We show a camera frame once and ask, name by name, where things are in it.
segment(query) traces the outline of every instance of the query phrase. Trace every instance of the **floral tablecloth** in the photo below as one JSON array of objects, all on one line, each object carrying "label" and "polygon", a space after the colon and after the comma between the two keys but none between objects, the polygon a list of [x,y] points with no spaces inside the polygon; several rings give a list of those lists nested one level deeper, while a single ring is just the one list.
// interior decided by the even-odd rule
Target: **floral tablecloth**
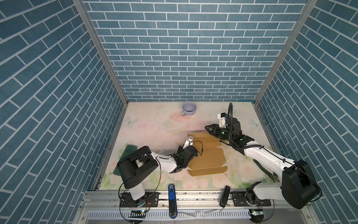
[{"label": "floral tablecloth", "polygon": [[[183,145],[187,134],[205,131],[206,125],[218,124],[217,114],[226,112],[227,102],[196,102],[193,116],[181,116],[183,102],[129,103],[116,143],[113,147],[100,190],[118,190],[122,183],[113,170],[128,144],[138,148],[149,148],[162,155],[175,153]],[[261,127],[251,103],[233,103],[233,116],[241,123],[243,134],[269,147],[268,139]],[[252,158],[222,144],[228,170],[225,173],[192,177],[186,169],[178,173],[162,172],[158,189],[167,189],[175,184],[176,189],[221,189],[225,185],[233,188],[248,187],[256,181],[271,182]],[[159,171],[152,172],[144,181],[145,189],[155,189]]]}]

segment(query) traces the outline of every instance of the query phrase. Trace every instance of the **blue utility tool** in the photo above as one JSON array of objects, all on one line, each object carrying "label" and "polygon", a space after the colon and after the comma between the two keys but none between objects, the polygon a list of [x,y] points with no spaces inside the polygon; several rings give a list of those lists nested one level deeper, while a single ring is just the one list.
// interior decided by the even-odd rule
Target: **blue utility tool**
[{"label": "blue utility tool", "polygon": [[169,184],[168,192],[169,192],[169,216],[172,219],[175,219],[175,217],[178,215],[178,211],[176,209],[176,198],[175,198],[174,184]]}]

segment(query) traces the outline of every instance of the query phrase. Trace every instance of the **cardboard box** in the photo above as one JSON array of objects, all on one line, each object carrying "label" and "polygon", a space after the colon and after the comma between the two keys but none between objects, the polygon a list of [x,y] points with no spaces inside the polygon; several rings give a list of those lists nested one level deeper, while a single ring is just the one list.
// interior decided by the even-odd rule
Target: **cardboard box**
[{"label": "cardboard box", "polygon": [[193,146],[201,152],[203,146],[202,156],[194,157],[188,164],[188,170],[191,176],[202,176],[216,173],[225,173],[227,166],[225,155],[222,148],[219,148],[222,143],[220,139],[215,138],[208,132],[190,133],[188,136],[194,137]]}]

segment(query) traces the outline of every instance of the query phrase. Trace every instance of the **brick wallpaper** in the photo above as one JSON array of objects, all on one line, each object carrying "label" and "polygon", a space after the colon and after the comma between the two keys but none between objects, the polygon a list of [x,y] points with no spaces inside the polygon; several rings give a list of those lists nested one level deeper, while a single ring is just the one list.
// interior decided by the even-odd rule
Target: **brick wallpaper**
[{"label": "brick wallpaper", "polygon": [[321,223],[358,223],[358,1],[319,0],[259,108],[282,155],[323,190]]},{"label": "brick wallpaper", "polygon": [[72,0],[0,1],[0,223],[73,221],[122,107]]},{"label": "brick wallpaper", "polygon": [[253,101],[306,0],[85,0],[130,101]]}]

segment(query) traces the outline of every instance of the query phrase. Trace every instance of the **black mounting plate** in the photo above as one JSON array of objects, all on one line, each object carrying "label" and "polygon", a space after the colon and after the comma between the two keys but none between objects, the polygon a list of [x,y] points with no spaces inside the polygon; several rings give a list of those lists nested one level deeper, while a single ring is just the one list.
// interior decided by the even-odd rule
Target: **black mounting plate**
[{"label": "black mounting plate", "polygon": [[[143,199],[147,198],[149,195],[151,195],[153,192],[146,192],[143,197],[141,197],[138,200],[133,200],[132,195],[128,192],[125,192],[122,194],[122,201],[121,201],[121,207],[123,208],[138,208],[138,207],[145,207],[145,203],[143,202],[142,205],[133,205],[135,203],[141,202]],[[149,204],[150,207],[158,207],[158,199],[159,199],[159,193],[154,192],[152,196],[149,197]]]},{"label": "black mounting plate", "polygon": [[[258,206],[258,205],[250,205],[246,200],[246,191],[231,191],[230,195],[234,195],[234,206],[242,207],[242,206]],[[258,203],[261,203],[261,206],[271,206],[271,202],[268,199],[259,200]]]}]

